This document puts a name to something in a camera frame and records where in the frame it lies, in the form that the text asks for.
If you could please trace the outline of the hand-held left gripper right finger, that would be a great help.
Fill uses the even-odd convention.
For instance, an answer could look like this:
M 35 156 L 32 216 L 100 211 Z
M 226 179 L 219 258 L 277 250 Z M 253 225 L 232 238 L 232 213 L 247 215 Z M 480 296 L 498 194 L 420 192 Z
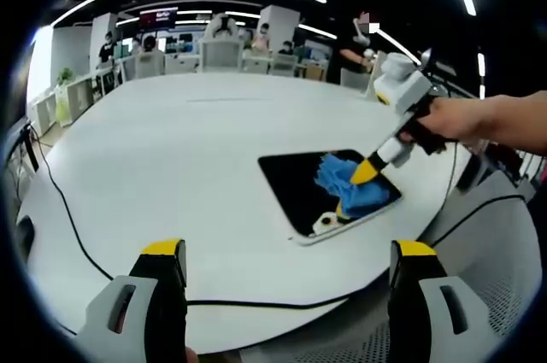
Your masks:
M 393 240 L 389 279 L 389 362 L 487 362 L 494 354 L 488 307 L 447 274 L 434 249 Z

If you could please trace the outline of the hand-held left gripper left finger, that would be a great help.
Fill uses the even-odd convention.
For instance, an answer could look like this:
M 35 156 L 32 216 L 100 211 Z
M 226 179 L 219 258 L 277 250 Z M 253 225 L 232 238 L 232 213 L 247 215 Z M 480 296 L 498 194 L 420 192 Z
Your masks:
M 89 303 L 74 341 L 89 362 L 187 362 L 185 241 L 152 243 Z

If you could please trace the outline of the person's right hand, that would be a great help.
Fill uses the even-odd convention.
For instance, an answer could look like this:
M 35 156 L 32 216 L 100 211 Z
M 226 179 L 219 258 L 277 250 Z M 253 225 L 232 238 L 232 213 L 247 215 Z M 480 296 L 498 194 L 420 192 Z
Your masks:
M 482 126 L 488 121 L 488 108 L 477 99 L 437 97 L 428 114 L 417 121 L 443 138 L 467 142 L 482 138 Z

